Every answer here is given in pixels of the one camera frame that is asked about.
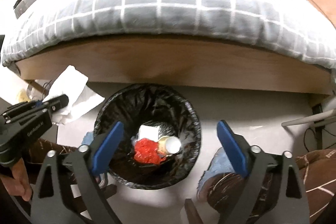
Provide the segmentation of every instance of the bed sheet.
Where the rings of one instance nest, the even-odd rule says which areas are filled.
[[[125,33],[230,39],[336,68],[336,30],[307,0],[37,0],[6,35],[1,62],[74,38]]]

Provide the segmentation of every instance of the fabric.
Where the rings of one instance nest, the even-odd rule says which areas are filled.
[[[336,149],[317,150],[296,158],[310,210],[310,223],[313,223],[325,210],[336,193]],[[257,202],[247,224],[258,220],[273,204],[269,194],[273,174],[265,176]],[[209,188],[207,201],[215,210],[222,212],[236,201],[243,190],[244,179],[235,173],[217,175]]]
[[[234,173],[234,169],[231,165],[229,158],[227,157],[223,147],[219,148],[215,153],[209,168],[204,171],[202,178],[198,183],[197,191],[199,192],[204,186],[205,182],[218,174]]]
[[[22,152],[22,158],[26,165],[29,182],[31,184],[36,183],[41,165],[50,150],[55,150],[57,154],[66,154],[74,152],[76,149],[76,147],[59,145],[47,140],[38,139],[28,150]],[[76,184],[76,179],[72,173],[69,172],[67,176],[73,184]]]
[[[336,68],[336,30],[307,0],[38,0],[6,34],[1,62],[78,37],[123,33],[230,39]]]

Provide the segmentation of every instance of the trash can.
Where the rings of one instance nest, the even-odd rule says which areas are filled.
[[[105,133],[116,121],[124,124],[124,138],[110,162],[110,174],[118,182],[130,188],[156,190],[188,176],[200,152],[201,126],[190,102],[172,87],[135,84],[118,91],[99,111],[94,134]],[[159,165],[135,161],[132,140],[143,124],[159,126],[159,137],[178,137],[180,152]]]

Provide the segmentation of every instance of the white floor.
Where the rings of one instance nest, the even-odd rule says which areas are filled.
[[[89,83],[90,88],[108,98],[125,84]],[[204,170],[221,146],[216,137],[216,124],[224,119],[235,133],[264,151],[281,154],[290,150],[294,155],[304,154],[303,133],[307,125],[292,126],[288,130],[281,122],[311,115],[307,95],[254,90],[227,90],[212,88],[174,87],[194,106],[202,126],[202,148],[190,175],[178,184],[161,190],[135,190],[118,185],[118,193],[109,202],[120,220],[126,224],[176,224],[186,198],[196,201],[196,188]],[[87,131],[93,130],[101,106],[79,120],[59,126],[58,143],[79,146]],[[316,149],[311,134],[306,143]],[[196,203],[204,223],[218,221],[218,213],[208,204]]]

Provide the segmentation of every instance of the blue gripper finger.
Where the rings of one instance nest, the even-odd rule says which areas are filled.
[[[233,137],[234,133],[228,124],[220,121],[217,124],[217,136],[221,142],[235,172],[243,178],[248,176],[247,161],[244,153]]]
[[[123,135],[124,125],[122,122],[117,122],[92,158],[91,173],[93,176],[97,177],[108,170],[110,160],[118,148]]]

